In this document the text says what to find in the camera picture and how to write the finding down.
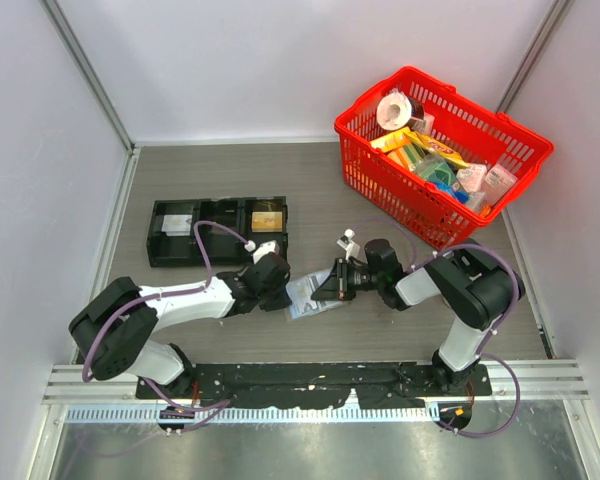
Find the silver VIP card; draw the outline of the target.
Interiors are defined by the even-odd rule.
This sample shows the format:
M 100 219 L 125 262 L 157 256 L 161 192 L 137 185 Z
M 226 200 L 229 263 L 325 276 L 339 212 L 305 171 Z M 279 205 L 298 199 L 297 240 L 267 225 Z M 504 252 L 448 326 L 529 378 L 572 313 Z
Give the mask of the silver VIP card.
M 327 305 L 327 301 L 314 301 L 311 299 L 311 294 L 313 293 L 314 273 L 291 280 L 287 284 L 287 293 L 292 301 L 292 304 L 298 309 L 304 309 L 305 307 L 317 309 L 318 307 L 325 307 Z

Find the grey card holder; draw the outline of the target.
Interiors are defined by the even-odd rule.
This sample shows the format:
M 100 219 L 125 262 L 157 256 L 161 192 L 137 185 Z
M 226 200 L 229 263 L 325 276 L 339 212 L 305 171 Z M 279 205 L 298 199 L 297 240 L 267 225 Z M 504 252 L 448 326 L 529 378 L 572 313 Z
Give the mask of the grey card holder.
M 291 300 L 291 305 L 285 311 L 288 321 L 296 321 L 346 306 L 343 301 L 312 299 L 312 295 L 328 275 L 329 270 L 321 270 L 289 281 L 286 285 L 286 293 Z

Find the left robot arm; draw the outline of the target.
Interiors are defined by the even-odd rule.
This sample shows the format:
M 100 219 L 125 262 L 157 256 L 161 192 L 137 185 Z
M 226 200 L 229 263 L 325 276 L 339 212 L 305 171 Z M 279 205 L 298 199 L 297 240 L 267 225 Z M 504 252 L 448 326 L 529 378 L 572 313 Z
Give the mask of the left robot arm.
M 287 261 L 266 253 L 238 272 L 171 287 L 140 287 L 129 277 L 109 284 L 74 317 L 68 330 L 84 357 L 82 380 L 110 380 L 123 373 L 145 377 L 170 397 L 193 387 L 193 373 L 172 345 L 150 339 L 157 331 L 203 319 L 224 319 L 255 308 L 287 306 Z

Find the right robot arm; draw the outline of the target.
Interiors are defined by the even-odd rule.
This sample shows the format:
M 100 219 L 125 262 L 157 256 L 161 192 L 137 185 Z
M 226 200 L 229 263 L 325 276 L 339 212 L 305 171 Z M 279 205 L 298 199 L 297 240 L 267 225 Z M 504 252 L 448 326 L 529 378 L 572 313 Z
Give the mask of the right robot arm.
M 386 306 L 404 311 L 442 297 L 454 313 L 449 333 L 432 356 L 431 380 L 445 395 L 468 382 L 488 340 L 526 294 L 518 273 L 495 252 L 474 242 L 451 247 L 405 270 L 386 239 L 364 247 L 366 260 L 338 258 L 312 293 L 316 301 L 351 301 L 374 290 Z

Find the gold card in tray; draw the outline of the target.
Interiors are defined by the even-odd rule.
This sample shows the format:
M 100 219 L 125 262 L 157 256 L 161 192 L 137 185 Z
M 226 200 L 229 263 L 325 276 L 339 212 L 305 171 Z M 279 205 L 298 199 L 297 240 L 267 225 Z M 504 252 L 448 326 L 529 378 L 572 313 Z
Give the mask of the gold card in tray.
M 284 230 L 282 211 L 254 211 L 251 215 L 251 230 L 256 233 L 278 233 Z

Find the silver card in tray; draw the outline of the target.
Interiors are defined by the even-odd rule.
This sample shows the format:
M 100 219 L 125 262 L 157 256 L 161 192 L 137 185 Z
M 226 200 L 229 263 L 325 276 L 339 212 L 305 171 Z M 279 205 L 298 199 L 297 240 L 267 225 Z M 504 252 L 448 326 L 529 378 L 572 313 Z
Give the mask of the silver card in tray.
M 165 215 L 161 225 L 161 232 L 170 237 L 188 236 L 190 234 L 191 224 L 191 215 Z

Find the black three-slot tray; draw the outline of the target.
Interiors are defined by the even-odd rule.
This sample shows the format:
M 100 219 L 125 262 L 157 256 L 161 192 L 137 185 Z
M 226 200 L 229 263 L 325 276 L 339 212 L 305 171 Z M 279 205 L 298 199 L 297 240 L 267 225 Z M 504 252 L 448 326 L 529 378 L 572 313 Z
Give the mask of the black three-slot tray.
M 256 233 L 251 230 L 254 211 L 282 211 L 284 230 Z M 163 217 L 169 214 L 192 216 L 188 236 L 170 237 L 161 232 Z M 204 264 L 204 247 L 214 266 L 240 265 L 252 260 L 242 239 L 257 245 L 275 240 L 279 255 L 287 256 L 288 207 L 284 196 L 226 197 L 220 199 L 157 200 L 154 202 L 146 251 L 153 268 L 198 267 Z

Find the green packet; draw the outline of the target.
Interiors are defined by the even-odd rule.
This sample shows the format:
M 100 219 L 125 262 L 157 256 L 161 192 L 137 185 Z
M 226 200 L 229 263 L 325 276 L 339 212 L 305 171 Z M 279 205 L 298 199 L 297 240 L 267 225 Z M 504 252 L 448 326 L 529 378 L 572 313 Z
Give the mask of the green packet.
M 460 186 L 447 161 L 434 154 L 425 156 L 416 165 L 414 173 L 426 182 L 439 182 L 455 190 L 458 190 Z

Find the red shopping basket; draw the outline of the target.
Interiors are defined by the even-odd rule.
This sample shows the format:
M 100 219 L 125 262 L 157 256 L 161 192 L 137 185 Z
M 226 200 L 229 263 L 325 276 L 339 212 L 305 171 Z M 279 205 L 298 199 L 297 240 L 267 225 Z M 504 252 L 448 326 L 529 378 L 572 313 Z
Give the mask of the red shopping basket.
M 430 134 L 382 128 L 391 93 L 433 117 Z M 363 93 L 334 123 L 344 181 L 436 249 L 489 225 L 534 181 L 553 144 L 454 86 L 407 66 Z

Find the yellow snack box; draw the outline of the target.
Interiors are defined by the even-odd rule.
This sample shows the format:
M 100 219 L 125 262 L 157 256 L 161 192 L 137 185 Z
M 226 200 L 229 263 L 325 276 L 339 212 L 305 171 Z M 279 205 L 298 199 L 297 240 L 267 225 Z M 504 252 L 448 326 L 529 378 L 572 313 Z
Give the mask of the yellow snack box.
M 437 155 L 456 169 L 468 168 L 462 156 L 433 137 L 404 127 L 370 142 L 373 149 L 381 150 L 390 160 L 413 172 L 429 154 Z

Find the white tape roll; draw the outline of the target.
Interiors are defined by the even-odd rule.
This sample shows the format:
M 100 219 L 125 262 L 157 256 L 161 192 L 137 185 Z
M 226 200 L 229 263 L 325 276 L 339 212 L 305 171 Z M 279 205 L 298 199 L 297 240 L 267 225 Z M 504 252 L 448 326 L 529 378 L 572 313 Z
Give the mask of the white tape roll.
M 402 92 L 392 92 L 384 96 L 376 109 L 377 123 L 386 131 L 394 131 L 405 127 L 411 116 L 411 102 Z

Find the pink white packet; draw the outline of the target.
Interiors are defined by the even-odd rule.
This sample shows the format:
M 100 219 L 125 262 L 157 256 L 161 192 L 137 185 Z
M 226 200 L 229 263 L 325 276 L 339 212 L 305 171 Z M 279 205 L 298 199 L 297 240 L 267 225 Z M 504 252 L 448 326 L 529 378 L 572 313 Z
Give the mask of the pink white packet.
M 495 206 L 517 183 L 518 178 L 501 164 L 495 164 L 484 176 L 480 191 L 485 194 L 486 202 Z

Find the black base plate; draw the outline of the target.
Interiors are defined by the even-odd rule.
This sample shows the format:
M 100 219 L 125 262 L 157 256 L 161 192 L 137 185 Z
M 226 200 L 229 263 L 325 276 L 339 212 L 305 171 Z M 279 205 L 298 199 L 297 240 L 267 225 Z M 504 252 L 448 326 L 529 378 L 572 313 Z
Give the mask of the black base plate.
M 172 400 L 204 406 L 227 400 L 234 408 L 334 409 L 354 393 L 362 409 L 420 407 L 427 397 L 487 397 L 485 365 L 445 378 L 442 369 L 417 362 L 197 364 L 183 379 L 159 387 Z

